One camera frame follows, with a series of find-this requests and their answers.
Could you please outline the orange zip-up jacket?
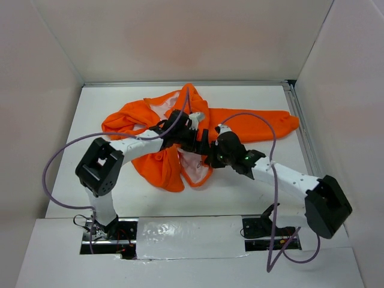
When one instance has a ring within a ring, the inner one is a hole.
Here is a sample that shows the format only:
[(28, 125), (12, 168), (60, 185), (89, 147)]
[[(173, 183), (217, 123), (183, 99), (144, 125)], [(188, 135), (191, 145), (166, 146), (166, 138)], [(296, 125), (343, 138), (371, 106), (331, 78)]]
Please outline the orange zip-up jacket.
[(169, 129), (161, 151), (134, 159), (132, 164), (151, 185), (181, 192), (184, 182), (199, 187), (212, 175), (207, 157), (218, 136), (215, 128), (222, 122), (242, 143), (283, 138), (299, 127), (299, 119), (284, 110), (210, 107), (188, 83), (163, 96), (125, 104), (102, 122), (101, 129), (112, 140), (124, 139), (126, 134), (138, 136), (147, 129), (157, 133)]

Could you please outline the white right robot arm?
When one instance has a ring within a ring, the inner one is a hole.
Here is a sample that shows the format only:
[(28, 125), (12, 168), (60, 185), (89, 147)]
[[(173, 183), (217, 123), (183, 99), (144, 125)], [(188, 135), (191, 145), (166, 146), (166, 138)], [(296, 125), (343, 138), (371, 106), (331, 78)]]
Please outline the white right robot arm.
[(302, 200), (306, 222), (320, 237), (331, 239), (351, 215), (352, 206), (334, 177), (318, 178), (274, 164), (264, 153), (247, 150), (229, 127), (217, 126), (215, 130), (218, 137), (211, 142), (209, 165), (214, 169), (230, 166), (240, 175), (277, 184), (283, 192)]

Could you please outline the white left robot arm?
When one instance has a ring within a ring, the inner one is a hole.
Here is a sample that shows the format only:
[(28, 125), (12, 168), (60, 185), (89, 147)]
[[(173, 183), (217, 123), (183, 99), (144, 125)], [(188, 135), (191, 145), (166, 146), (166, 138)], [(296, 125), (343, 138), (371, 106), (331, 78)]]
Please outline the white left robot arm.
[(175, 110), (168, 119), (134, 137), (112, 141), (99, 137), (91, 143), (75, 173), (95, 209), (92, 219), (99, 235), (104, 239), (112, 239), (118, 234), (119, 217), (114, 209), (112, 189), (117, 183), (121, 167), (127, 162), (161, 152), (174, 144), (188, 152), (205, 155), (209, 150), (208, 130), (203, 130), (201, 141), (197, 139), (198, 126), (204, 118), (202, 112), (188, 115)]

